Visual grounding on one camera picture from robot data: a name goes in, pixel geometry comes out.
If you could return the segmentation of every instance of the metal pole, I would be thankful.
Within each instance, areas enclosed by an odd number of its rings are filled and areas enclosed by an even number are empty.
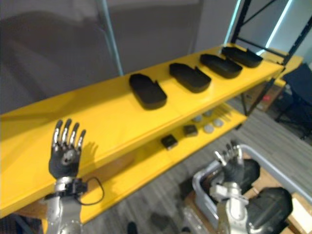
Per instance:
[[[103,24],[105,25],[105,28],[107,29],[107,35],[108,35],[108,46],[110,48],[110,51],[113,55],[113,59],[115,60],[116,67],[118,69],[118,73],[120,76],[123,76],[123,69],[120,62],[119,52],[117,49],[117,44],[114,36],[114,31],[112,27],[111,18],[109,15],[108,5],[106,0],[99,0],[98,1],[101,9],[102,9],[102,16],[103,16]]]
[[[245,16],[247,14],[247,11],[248,11],[248,8],[249,8],[249,5],[250,5],[251,1],[252,0],[245,0],[245,2],[244,2],[242,11],[240,12],[240,15],[239,15],[239,18],[238,18],[238,21],[237,21],[237,24],[236,24],[236,27],[235,27],[232,39],[231,39],[231,43],[235,43],[236,42],[236,39],[238,37],[240,28],[243,26],[243,22],[244,22],[244,19],[245,19]]]
[[[284,54],[281,54],[281,53],[279,53],[279,52],[276,52],[276,51],[274,51],[274,50],[271,50],[271,49],[269,49],[269,48],[266,48],[266,47],[264,47],[264,46],[262,46],[262,45],[258,45],[258,44],[256,44],[256,43],[253,43],[253,42],[249,41],[249,40],[246,40],[246,39],[243,39],[243,38],[240,38],[240,37],[237,37],[237,39],[238,39],[238,40],[241,40],[241,41],[243,41],[243,42],[245,42],[245,43],[248,43],[248,44],[250,44],[250,45],[256,46],[256,47],[258,47],[258,48],[260,48],[260,49],[266,50],[266,51],[268,51],[268,52],[270,52],[270,53],[272,53],[272,54],[278,55],[278,56],[280,56],[280,57],[282,57],[282,58],[285,58],[285,57],[286,57],[286,55],[284,55]]]
[[[310,19],[307,22],[307,24],[304,26],[304,28],[301,31],[301,33],[299,34],[297,40],[292,45],[291,49],[288,52],[288,55],[286,55],[286,57],[284,58],[284,61],[283,61],[283,65],[284,66],[288,63],[288,61],[294,55],[294,53],[296,52],[296,50],[298,49],[298,47],[300,46],[300,44],[302,43],[302,41],[304,40],[306,35],[309,33],[311,27],[312,27],[312,16],[310,17]]]
[[[263,11],[265,8],[267,8],[269,5],[271,5],[273,2],[275,2],[276,0],[271,0],[270,2],[268,2],[267,4],[264,5],[264,7],[262,7],[260,10],[258,10],[256,13],[254,13],[252,16],[249,17],[249,19],[247,19],[245,22],[242,23],[242,26],[245,25],[246,23],[248,23],[251,19],[253,19],[255,16],[257,16],[261,11]]]

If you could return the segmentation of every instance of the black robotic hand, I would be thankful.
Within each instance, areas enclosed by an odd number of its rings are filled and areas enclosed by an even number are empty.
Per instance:
[[[241,184],[244,179],[244,160],[239,145],[235,141],[227,144],[227,151],[222,154],[215,152],[215,155],[222,163],[224,173],[224,182],[235,182]]]
[[[75,123],[70,138],[67,141],[69,126],[71,123],[71,119],[66,121],[63,133],[60,135],[63,121],[59,120],[53,133],[49,172],[55,179],[65,176],[76,177],[78,174],[82,142],[86,130],[81,132],[77,145],[75,145],[79,123]]]

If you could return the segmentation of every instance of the black chair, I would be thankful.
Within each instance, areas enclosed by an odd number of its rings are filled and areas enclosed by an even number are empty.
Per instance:
[[[286,74],[284,80],[291,87],[293,102],[275,120],[301,125],[304,129],[301,139],[305,139],[312,133],[312,71],[304,63]],[[284,114],[295,109],[296,112],[290,116],[290,120],[281,119]]]

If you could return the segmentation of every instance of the small black box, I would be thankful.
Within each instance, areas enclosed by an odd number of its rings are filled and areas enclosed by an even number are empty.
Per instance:
[[[194,124],[183,126],[183,132],[187,137],[195,137],[198,135],[198,130]]]
[[[160,141],[167,150],[171,150],[173,147],[177,145],[177,140],[171,134],[168,136],[165,136]]]

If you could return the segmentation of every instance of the black cable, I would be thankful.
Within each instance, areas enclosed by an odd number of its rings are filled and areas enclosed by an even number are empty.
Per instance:
[[[83,202],[79,201],[78,196],[76,195],[76,196],[75,196],[76,202],[78,202],[78,203],[79,203],[80,205],[82,205],[82,206],[92,206],[92,205],[98,204],[98,203],[101,202],[101,201],[103,200],[103,198],[104,198],[105,192],[104,192],[103,186],[102,186],[102,184],[101,184],[101,182],[100,182],[100,180],[99,180],[98,178],[96,178],[96,177],[91,177],[91,178],[89,178],[89,179],[86,180],[86,183],[88,184],[89,181],[92,180],[92,179],[95,179],[95,180],[98,182],[98,184],[99,184],[99,186],[100,186],[100,188],[101,188],[101,190],[102,190],[102,197],[101,197],[98,201],[96,201],[96,202],[92,202],[92,203],[83,203]]]

